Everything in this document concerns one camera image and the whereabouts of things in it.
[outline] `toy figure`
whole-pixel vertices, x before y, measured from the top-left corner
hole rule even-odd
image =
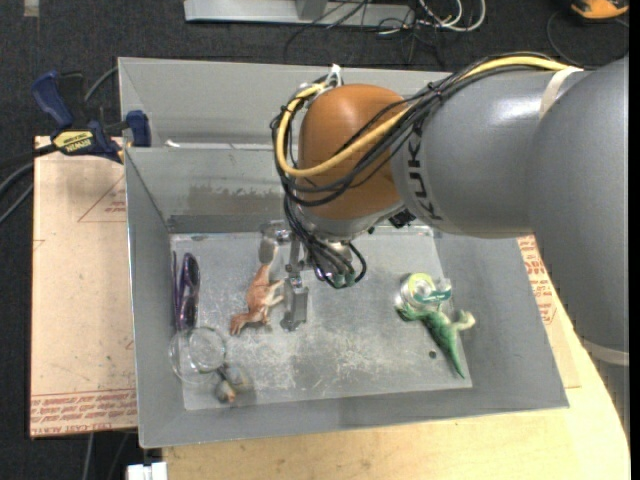
[[[256,272],[245,297],[249,311],[233,315],[229,328],[231,335],[240,334],[242,328],[249,322],[268,324],[269,309],[284,300],[283,295],[276,295],[276,291],[284,284],[284,280],[269,282],[270,267],[271,263],[263,264]]]
[[[458,354],[458,332],[469,329],[476,323],[471,313],[460,311],[458,320],[452,322],[440,309],[440,306],[416,310],[409,304],[404,303],[396,306],[396,311],[404,320],[422,320],[438,347],[453,363],[456,372],[463,379],[465,378]]]

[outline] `glass cup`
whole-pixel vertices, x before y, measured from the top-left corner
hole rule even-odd
[[[169,344],[173,371],[183,382],[205,384],[225,362],[226,345],[220,333],[210,327],[183,329]]]

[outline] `cardboard sheet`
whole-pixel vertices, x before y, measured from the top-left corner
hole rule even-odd
[[[124,168],[53,153],[34,177],[30,435],[135,427]]]

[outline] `clamp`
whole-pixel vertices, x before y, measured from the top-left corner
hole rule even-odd
[[[125,121],[107,127],[98,119],[87,119],[84,85],[82,73],[59,76],[56,70],[45,73],[32,84],[31,94],[36,103],[56,122],[51,144],[37,149],[34,156],[60,151],[70,156],[95,155],[122,163],[122,147],[108,133],[125,128],[133,133],[133,145],[151,145],[149,122],[141,110],[133,110]]]

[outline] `white cable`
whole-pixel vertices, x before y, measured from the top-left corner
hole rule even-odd
[[[448,30],[454,30],[455,32],[471,32],[472,30],[477,29],[484,22],[484,18],[487,14],[487,2],[485,0],[480,0],[480,17],[478,20],[469,27],[445,27]]]
[[[424,9],[424,11],[431,16],[436,22],[435,23],[430,23],[428,21],[425,20],[421,20],[419,23],[422,23],[423,25],[430,25],[430,26],[436,26],[436,27],[440,27],[446,30],[452,30],[454,32],[471,32],[472,30],[476,30],[480,25],[482,25],[482,23],[484,22],[485,16],[486,16],[486,12],[487,12],[487,4],[485,0],[480,0],[480,17],[478,18],[478,20],[468,26],[468,27],[457,27],[455,26],[458,21],[461,19],[462,15],[463,15],[463,9],[462,9],[462,2],[461,0],[456,0],[456,4],[458,6],[458,16],[453,19],[453,20],[443,20],[441,18],[439,18],[438,16],[436,16],[434,14],[434,12],[429,8],[429,6],[427,5],[427,3],[424,0],[418,0],[418,3],[420,4],[420,6]]]
[[[431,8],[427,5],[427,2],[425,2],[424,0],[418,0],[418,3],[420,4],[420,7],[422,7],[422,9],[424,9],[424,11],[431,16],[440,26],[444,26],[445,24],[449,23],[449,24],[454,24],[457,23],[458,20],[460,19],[460,17],[462,16],[462,7],[459,5],[458,6],[458,16],[454,19],[454,21],[449,22],[447,20],[443,20],[442,18],[436,16],[434,14],[434,12],[431,10]],[[430,23],[428,21],[423,21],[423,24],[425,25],[435,25],[434,23]]]

